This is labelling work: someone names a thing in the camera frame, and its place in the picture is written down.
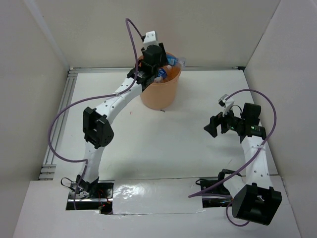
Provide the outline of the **blue cap crushed bottle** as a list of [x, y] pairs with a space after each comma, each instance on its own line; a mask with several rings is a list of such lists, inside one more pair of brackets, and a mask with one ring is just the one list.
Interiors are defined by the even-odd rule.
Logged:
[[180, 68], [184, 68], [186, 64], [186, 59], [184, 57], [175, 57], [172, 55], [167, 55], [167, 61], [170, 66], [177, 66]]

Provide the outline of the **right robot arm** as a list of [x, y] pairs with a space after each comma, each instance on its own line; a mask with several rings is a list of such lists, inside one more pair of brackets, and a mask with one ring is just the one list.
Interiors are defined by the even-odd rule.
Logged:
[[282, 202], [282, 195], [273, 188], [268, 171], [266, 146], [263, 144], [266, 130], [259, 125], [261, 107], [245, 103], [237, 117], [232, 110], [233, 102], [221, 102], [220, 105], [224, 110], [211, 117], [204, 129], [212, 137], [217, 137], [218, 126], [222, 134], [229, 130], [236, 132], [249, 165], [245, 168], [245, 179], [240, 174], [224, 177], [216, 182], [216, 189], [221, 194], [230, 193], [232, 196], [234, 218], [268, 226]]

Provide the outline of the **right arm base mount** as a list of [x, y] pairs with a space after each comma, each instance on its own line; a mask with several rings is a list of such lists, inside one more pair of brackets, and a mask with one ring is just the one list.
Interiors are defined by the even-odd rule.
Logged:
[[[223, 169], [218, 174], [217, 180], [200, 178], [196, 181], [196, 185], [199, 185], [201, 187], [201, 191], [203, 191], [204, 189], [211, 188], [216, 183], [225, 179], [226, 175], [231, 175], [233, 173], [234, 171]], [[239, 193], [236, 194], [235, 198], [233, 198], [233, 195], [229, 194], [229, 190], [225, 188], [224, 183], [213, 187], [211, 190], [203, 192], [202, 196], [216, 196], [227, 200], [232, 198], [232, 204], [227, 204], [232, 206], [233, 210], [237, 210], [237, 213], [250, 212], [256, 201], [254, 186], [252, 185], [244, 185]]]

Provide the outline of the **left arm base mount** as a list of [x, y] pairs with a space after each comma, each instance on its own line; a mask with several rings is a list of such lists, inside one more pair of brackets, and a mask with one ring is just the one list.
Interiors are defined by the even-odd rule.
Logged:
[[68, 189], [67, 211], [98, 210], [100, 214], [113, 214], [113, 182], [99, 181], [89, 192], [80, 186], [76, 188], [76, 183], [67, 177], [60, 183]]

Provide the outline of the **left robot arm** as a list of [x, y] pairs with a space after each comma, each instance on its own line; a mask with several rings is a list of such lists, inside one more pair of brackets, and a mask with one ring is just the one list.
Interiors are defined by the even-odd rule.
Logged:
[[85, 143], [84, 159], [87, 160], [76, 182], [80, 192], [87, 198], [94, 197], [98, 192], [99, 166], [103, 151], [114, 138], [111, 128], [116, 116], [135, 97], [142, 94], [154, 82], [159, 69], [168, 63], [163, 43], [149, 45], [141, 49], [143, 58], [137, 66], [129, 71], [121, 86], [95, 108], [87, 107], [83, 111], [83, 132]]

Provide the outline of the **blue label clear bottle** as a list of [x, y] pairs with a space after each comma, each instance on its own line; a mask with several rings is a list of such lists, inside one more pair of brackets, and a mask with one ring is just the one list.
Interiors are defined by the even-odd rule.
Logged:
[[164, 83], [168, 81], [168, 77], [171, 75], [172, 66], [166, 65], [159, 69], [158, 76], [154, 79], [155, 83]]

